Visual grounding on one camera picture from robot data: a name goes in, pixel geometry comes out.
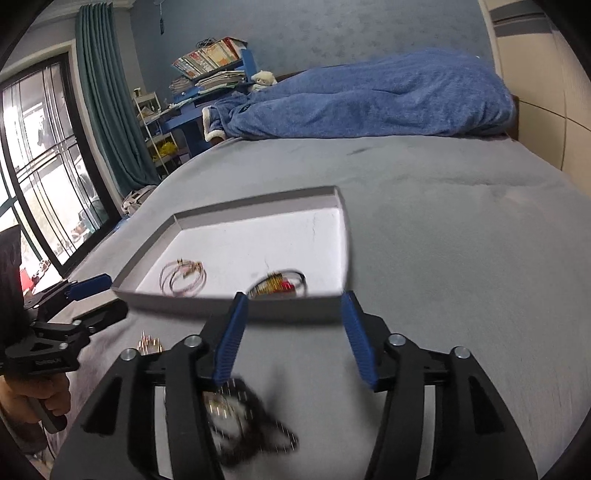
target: blue blanket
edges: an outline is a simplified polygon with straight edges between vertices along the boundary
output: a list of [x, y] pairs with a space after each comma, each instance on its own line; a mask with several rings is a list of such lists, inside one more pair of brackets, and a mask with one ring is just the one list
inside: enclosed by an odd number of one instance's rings
[[493, 135], [514, 120], [509, 90], [477, 57], [439, 49], [315, 68], [204, 109], [206, 139]]

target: red object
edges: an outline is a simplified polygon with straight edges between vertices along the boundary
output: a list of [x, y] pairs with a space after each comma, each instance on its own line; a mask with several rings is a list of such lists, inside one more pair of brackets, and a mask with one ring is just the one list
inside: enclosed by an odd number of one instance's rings
[[35, 286], [33, 284], [33, 280], [31, 280], [31, 277], [29, 277], [27, 270], [25, 270], [24, 268], [21, 268], [21, 286], [22, 291], [30, 290]]
[[296, 288], [289, 280], [284, 280], [281, 282], [281, 290], [282, 291], [294, 291]]

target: teal curtain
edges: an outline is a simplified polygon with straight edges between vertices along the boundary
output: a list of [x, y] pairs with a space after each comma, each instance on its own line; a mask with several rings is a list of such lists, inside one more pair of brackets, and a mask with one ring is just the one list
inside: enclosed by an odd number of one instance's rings
[[84, 5], [76, 17], [82, 92], [99, 149], [121, 195], [160, 178], [145, 145], [125, 80], [113, 5]]

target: blue wall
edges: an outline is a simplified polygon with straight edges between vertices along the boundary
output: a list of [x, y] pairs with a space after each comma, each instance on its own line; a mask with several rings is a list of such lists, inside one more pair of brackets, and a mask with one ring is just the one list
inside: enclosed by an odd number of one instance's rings
[[171, 101], [173, 60], [207, 37], [248, 41], [276, 75], [402, 53], [464, 50], [492, 64], [478, 0], [165, 0], [165, 33], [153, 0], [136, 0], [131, 25], [144, 83]]

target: white shelf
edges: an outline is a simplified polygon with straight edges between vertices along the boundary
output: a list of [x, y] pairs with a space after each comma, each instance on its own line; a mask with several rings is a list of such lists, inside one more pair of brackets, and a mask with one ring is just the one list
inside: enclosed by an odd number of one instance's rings
[[143, 117], [143, 120], [147, 126], [147, 125], [151, 124], [152, 122], [155, 122], [156, 120], [158, 120], [158, 118], [160, 118], [161, 116], [162, 116], [162, 112], [158, 112], [158, 113], [155, 113], [154, 115]]
[[152, 161], [154, 162], [154, 165], [156, 165], [157, 167], [169, 162], [170, 160], [172, 160], [175, 157], [179, 157], [181, 155], [185, 155], [185, 153], [189, 153], [189, 149], [188, 148], [179, 148], [177, 150], [177, 152], [174, 155], [165, 155], [162, 158], [158, 158], [156, 160], [152, 159]]
[[147, 93], [146, 95], [141, 95], [139, 97], [132, 97], [136, 102], [138, 103], [145, 103], [145, 102], [149, 102], [150, 100], [155, 100], [156, 99], [156, 94], [155, 93]]
[[173, 135], [171, 132], [165, 133], [164, 135], [155, 135], [152, 138], [147, 138], [146, 143], [154, 142], [155, 144], [157, 144], [157, 143], [161, 142], [162, 140], [166, 140], [167, 138], [172, 137], [172, 136]]

